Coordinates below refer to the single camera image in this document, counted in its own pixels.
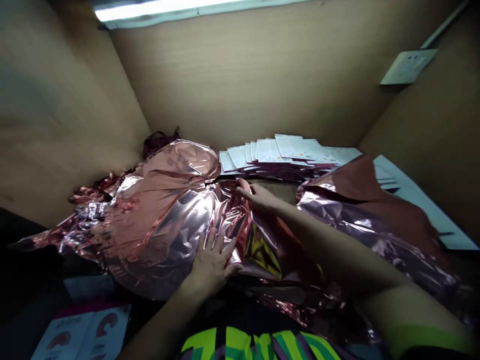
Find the hand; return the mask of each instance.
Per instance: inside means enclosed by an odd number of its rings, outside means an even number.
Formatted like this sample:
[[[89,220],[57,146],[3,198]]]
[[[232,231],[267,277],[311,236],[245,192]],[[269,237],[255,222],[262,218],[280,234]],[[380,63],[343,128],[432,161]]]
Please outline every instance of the hand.
[[[200,234],[191,272],[182,283],[186,291],[199,297],[202,302],[218,293],[229,277],[242,269],[238,262],[225,267],[235,249],[237,238],[234,237],[222,251],[225,233],[222,231],[218,234],[214,245],[216,234],[217,231],[213,229],[206,244],[205,234]]]
[[[249,185],[246,180],[239,179],[241,187],[236,188],[236,192],[247,199],[254,207],[265,212],[275,212],[285,204],[283,200],[273,195],[266,188],[257,184]]]

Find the forearm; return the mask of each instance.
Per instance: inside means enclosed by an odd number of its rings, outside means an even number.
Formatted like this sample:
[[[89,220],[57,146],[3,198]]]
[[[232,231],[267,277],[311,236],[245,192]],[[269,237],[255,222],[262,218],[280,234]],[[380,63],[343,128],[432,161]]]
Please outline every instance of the forearm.
[[[185,328],[202,306],[202,299],[202,296],[192,294],[188,281],[184,281],[121,352],[118,359],[170,359],[172,351],[182,339]]]
[[[304,244],[322,271],[356,299],[408,283],[383,258],[349,235],[285,202],[273,210]]]

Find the left hand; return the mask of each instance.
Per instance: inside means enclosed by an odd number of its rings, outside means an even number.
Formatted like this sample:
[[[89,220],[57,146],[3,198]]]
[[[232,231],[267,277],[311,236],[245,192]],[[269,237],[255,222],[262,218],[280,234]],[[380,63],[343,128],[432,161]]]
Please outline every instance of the left hand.
[[[233,263],[225,267],[225,263],[232,255],[237,239],[234,237],[222,251],[225,233],[222,231],[214,239],[217,231],[212,229],[205,244],[205,234],[200,234],[198,249],[191,273],[182,283],[192,296],[200,297],[202,301],[214,296],[225,285],[230,276],[242,269],[240,263]]]

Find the right hand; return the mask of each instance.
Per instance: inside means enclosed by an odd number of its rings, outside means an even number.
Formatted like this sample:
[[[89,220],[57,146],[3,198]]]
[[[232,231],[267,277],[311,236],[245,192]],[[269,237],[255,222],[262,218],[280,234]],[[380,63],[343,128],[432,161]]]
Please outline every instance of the right hand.
[[[243,179],[239,179],[238,182],[241,187],[237,187],[236,192],[243,198],[247,199],[255,208],[266,212],[275,212],[280,206],[285,204],[282,200],[260,185],[250,185]]]

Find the fingers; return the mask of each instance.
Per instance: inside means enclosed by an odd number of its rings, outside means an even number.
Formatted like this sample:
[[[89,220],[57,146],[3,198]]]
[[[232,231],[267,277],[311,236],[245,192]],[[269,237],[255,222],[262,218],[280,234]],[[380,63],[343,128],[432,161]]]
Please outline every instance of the fingers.
[[[248,190],[249,189],[249,182],[247,180],[244,180],[244,179],[238,179],[238,183],[240,184],[240,187],[241,188],[244,188],[245,190]]]
[[[248,200],[253,199],[253,195],[250,193],[250,191],[247,191],[242,187],[237,187],[236,192],[240,194],[242,197],[244,197],[245,199],[248,199]]]
[[[216,234],[217,234],[217,229],[213,228],[210,231],[210,235],[208,236],[208,240],[206,241],[205,249],[212,250],[212,248],[214,247],[214,240],[215,240],[215,235]]]
[[[226,246],[225,250],[222,251],[221,255],[227,261],[235,250],[235,245],[237,244],[237,238],[234,237],[230,243]]]
[[[205,234],[203,232],[200,233],[198,237],[198,250],[203,250],[205,248]]]
[[[217,254],[220,254],[222,252],[222,247],[224,245],[224,238],[225,238],[225,231],[222,230],[216,237],[215,245],[213,246],[213,250]]]
[[[225,272],[223,273],[223,278],[225,280],[228,280],[229,277],[231,277],[233,274],[238,273],[240,270],[242,270],[244,267],[242,266],[241,263],[236,262],[233,264],[228,265],[225,268]]]

